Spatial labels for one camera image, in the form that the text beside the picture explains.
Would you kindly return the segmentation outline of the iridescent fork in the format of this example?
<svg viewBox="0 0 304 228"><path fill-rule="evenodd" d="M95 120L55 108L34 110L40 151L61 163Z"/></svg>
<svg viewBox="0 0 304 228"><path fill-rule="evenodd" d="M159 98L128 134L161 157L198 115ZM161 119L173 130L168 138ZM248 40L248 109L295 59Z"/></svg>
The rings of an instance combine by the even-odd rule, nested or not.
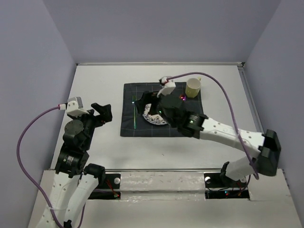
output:
<svg viewBox="0 0 304 228"><path fill-rule="evenodd" d="M136 105L135 105L135 101L136 101L136 96L133 95L133 96L132 96L132 104L133 104L133 128L134 128L134 129L137 128L137 124L136 124Z"/></svg>

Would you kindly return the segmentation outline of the blue floral plate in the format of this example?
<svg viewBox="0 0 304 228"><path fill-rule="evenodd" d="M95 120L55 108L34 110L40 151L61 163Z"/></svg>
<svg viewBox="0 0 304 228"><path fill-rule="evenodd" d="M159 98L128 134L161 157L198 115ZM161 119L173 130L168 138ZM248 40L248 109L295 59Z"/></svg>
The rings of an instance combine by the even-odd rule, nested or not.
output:
<svg viewBox="0 0 304 228"><path fill-rule="evenodd" d="M143 118L147 122L153 125L166 125L167 122L159 114L155 114L155 115L149 114L150 108L151 108L151 104L147 104L145 106L145 110L142 114Z"/></svg>

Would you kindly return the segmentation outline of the dark checked cloth napkin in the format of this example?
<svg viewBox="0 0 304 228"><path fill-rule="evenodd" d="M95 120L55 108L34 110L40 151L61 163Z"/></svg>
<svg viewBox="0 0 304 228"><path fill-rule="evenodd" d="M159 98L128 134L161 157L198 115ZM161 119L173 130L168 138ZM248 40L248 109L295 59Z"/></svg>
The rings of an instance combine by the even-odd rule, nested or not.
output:
<svg viewBox="0 0 304 228"><path fill-rule="evenodd" d="M137 128L133 128L133 104L132 96L140 99L143 92L156 92L161 89L158 83L128 83L123 87L123 111L121 121L121 137L182 137L176 129L169 125L153 125L147 122L142 115L136 111Z"/></svg>

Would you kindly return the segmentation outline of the iridescent spoon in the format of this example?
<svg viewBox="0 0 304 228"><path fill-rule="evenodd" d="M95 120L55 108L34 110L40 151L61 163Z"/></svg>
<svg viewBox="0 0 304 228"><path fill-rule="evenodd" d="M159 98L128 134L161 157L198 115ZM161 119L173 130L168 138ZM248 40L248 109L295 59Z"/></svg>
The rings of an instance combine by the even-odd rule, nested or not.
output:
<svg viewBox="0 0 304 228"><path fill-rule="evenodd" d="M185 95L180 95L180 96L179 96L179 99L181 99L182 101L185 102L185 101L186 101L186 96L185 96Z"/></svg>

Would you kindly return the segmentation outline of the pale yellow paper cup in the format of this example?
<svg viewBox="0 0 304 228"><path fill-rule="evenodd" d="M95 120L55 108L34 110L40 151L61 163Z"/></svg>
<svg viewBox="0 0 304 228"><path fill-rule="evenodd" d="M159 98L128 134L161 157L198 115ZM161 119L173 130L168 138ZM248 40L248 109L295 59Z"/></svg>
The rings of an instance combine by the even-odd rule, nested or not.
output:
<svg viewBox="0 0 304 228"><path fill-rule="evenodd" d="M188 98L195 98L201 89L201 78L190 78L186 83L185 94Z"/></svg>

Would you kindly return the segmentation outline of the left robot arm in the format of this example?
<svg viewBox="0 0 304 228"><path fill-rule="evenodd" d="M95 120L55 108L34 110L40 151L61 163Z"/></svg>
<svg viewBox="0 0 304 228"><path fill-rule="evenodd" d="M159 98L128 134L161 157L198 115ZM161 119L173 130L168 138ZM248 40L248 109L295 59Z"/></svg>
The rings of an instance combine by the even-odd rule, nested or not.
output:
<svg viewBox="0 0 304 228"><path fill-rule="evenodd" d="M73 227L93 190L105 183L105 168L87 160L94 131L112 121L112 110L110 104L93 103L91 107L84 110L75 101L65 106L71 121L65 125L52 189L45 197L47 204L38 228Z"/></svg>

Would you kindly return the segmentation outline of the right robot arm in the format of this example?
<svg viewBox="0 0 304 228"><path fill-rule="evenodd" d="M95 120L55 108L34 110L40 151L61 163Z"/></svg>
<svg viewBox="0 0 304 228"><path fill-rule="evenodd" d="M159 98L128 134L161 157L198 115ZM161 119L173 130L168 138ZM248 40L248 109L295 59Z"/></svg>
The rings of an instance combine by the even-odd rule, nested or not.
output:
<svg viewBox="0 0 304 228"><path fill-rule="evenodd" d="M223 186L250 175L276 176L281 145L275 131L251 132L220 123L205 114L187 110L184 101L174 95L144 92L134 102L139 114L144 113L147 104L151 106L150 114L160 115L183 136L217 142L245 153L245 157L223 164L218 175Z"/></svg>

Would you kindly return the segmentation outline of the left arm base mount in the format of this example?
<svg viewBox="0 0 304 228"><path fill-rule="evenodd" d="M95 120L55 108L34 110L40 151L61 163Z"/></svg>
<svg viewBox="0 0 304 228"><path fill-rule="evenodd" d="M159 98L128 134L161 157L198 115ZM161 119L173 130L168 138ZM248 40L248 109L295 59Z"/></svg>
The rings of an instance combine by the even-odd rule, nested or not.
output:
<svg viewBox="0 0 304 228"><path fill-rule="evenodd" d="M120 191L121 174L107 173L105 181L99 183L89 196L89 200L119 200L121 197Z"/></svg>

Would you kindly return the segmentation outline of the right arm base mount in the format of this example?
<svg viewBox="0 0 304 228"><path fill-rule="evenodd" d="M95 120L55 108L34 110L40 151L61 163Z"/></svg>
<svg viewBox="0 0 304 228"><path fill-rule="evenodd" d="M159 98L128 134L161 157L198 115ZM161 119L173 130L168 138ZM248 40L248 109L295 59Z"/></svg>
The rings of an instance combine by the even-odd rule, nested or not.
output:
<svg viewBox="0 0 304 228"><path fill-rule="evenodd" d="M220 173L205 173L205 197L211 199L249 199L248 185L251 176L240 180L221 177Z"/></svg>

